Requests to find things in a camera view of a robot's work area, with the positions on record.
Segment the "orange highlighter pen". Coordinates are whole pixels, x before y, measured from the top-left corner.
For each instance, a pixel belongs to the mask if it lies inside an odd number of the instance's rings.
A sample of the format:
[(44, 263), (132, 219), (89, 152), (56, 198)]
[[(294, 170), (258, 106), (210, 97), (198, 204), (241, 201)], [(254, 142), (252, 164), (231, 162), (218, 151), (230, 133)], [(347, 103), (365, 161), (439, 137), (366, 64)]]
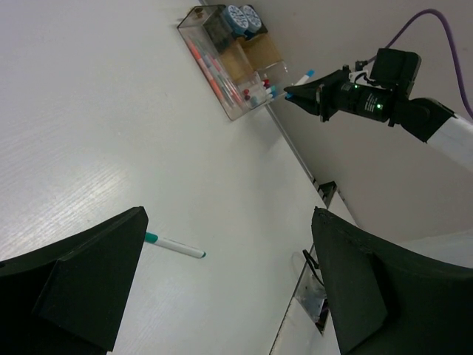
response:
[(186, 44), (220, 103), (226, 109), (233, 109), (234, 103), (231, 96), (225, 88), (224, 83), (217, 72), (217, 68), (211, 63), (210, 58), (207, 56), (207, 53), (202, 51), (199, 44), (192, 38), (187, 38)]

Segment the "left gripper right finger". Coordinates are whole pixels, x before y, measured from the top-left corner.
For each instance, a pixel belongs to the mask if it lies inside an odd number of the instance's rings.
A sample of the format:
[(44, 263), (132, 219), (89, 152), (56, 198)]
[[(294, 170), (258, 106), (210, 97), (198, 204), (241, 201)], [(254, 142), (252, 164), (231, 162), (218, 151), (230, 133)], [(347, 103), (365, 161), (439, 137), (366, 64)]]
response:
[(313, 244), (341, 354), (471, 354), (472, 270), (316, 208)]

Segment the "blue white tape roll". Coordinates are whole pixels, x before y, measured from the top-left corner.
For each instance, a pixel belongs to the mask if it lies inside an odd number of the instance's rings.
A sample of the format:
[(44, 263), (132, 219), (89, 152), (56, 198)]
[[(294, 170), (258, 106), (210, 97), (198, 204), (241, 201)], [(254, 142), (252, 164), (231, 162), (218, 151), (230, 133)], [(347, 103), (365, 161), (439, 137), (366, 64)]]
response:
[(228, 5), (223, 10), (225, 20), (230, 25), (231, 29), (237, 35), (246, 36), (249, 34), (249, 21), (247, 16), (235, 5)]

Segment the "pink highlighter pen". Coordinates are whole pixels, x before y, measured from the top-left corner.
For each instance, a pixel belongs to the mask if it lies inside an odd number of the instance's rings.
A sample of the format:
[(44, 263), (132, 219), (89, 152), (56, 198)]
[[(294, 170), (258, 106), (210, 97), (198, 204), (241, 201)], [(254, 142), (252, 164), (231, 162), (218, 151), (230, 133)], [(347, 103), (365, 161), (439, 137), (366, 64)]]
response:
[(236, 108), (237, 100), (231, 91), (230, 84), (217, 66), (217, 62), (198, 40), (194, 40), (194, 45), (202, 59), (209, 83), (216, 96), (221, 100), (221, 102), (224, 102), (228, 108)]

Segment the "teal capped marker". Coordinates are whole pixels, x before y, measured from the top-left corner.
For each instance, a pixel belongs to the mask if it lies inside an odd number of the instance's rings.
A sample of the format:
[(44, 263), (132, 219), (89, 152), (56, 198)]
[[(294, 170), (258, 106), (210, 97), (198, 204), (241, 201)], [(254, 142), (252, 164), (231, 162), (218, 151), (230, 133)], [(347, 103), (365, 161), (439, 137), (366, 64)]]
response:
[(147, 243), (153, 244), (155, 246), (159, 246), (171, 251), (178, 252), (180, 254), (187, 255), (189, 257), (194, 257), (197, 259), (202, 259), (206, 256), (206, 253), (198, 248), (194, 248), (191, 246), (187, 246), (182, 243), (178, 243), (173, 240), (168, 240), (165, 238), (160, 238), (156, 234), (146, 232), (145, 234), (145, 241)]

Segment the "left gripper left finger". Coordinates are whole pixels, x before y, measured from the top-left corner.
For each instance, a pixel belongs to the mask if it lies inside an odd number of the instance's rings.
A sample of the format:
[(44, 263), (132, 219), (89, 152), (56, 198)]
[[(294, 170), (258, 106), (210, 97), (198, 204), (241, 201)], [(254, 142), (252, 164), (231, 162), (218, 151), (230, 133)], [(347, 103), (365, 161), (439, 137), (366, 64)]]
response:
[(131, 208), (1, 262), (3, 351), (110, 351), (149, 219)]

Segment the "red capped white marker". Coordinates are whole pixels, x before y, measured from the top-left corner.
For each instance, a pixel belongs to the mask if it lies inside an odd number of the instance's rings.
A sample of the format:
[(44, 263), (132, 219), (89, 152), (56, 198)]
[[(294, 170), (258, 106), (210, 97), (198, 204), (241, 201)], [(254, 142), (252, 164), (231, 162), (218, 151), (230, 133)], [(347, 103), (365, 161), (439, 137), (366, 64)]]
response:
[(240, 85), (240, 89), (245, 101), (249, 101), (251, 96), (256, 94), (257, 90), (263, 90), (264, 88), (268, 88), (266, 80), (261, 80), (258, 78), (245, 81)]

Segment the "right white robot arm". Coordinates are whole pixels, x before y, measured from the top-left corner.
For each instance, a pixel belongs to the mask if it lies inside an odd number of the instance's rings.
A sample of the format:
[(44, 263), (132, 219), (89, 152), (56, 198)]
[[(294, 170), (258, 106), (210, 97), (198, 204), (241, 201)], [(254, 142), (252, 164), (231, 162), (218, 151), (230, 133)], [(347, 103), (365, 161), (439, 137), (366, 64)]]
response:
[(400, 125), (452, 160), (472, 167), (472, 123), (430, 98), (410, 98), (421, 57), (381, 48), (370, 77), (359, 84), (348, 66), (306, 84), (286, 87), (287, 100), (329, 121), (337, 112)]

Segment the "blue capped marker diagonal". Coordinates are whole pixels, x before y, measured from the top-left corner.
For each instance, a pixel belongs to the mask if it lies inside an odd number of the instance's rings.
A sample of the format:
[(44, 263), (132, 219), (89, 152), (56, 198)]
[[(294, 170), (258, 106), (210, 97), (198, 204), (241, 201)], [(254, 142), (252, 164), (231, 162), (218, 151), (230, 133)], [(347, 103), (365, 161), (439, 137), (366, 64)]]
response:
[(314, 73), (314, 70), (308, 70), (293, 86), (306, 84), (313, 77)]

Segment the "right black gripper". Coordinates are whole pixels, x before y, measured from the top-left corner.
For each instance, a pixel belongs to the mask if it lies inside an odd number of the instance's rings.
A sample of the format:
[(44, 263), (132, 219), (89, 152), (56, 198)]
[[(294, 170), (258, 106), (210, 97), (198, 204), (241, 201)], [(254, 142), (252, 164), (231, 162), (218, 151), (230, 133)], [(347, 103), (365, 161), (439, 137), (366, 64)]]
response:
[(349, 70), (336, 70), (315, 83), (285, 87), (285, 99), (327, 122), (338, 111), (355, 113), (354, 83)]

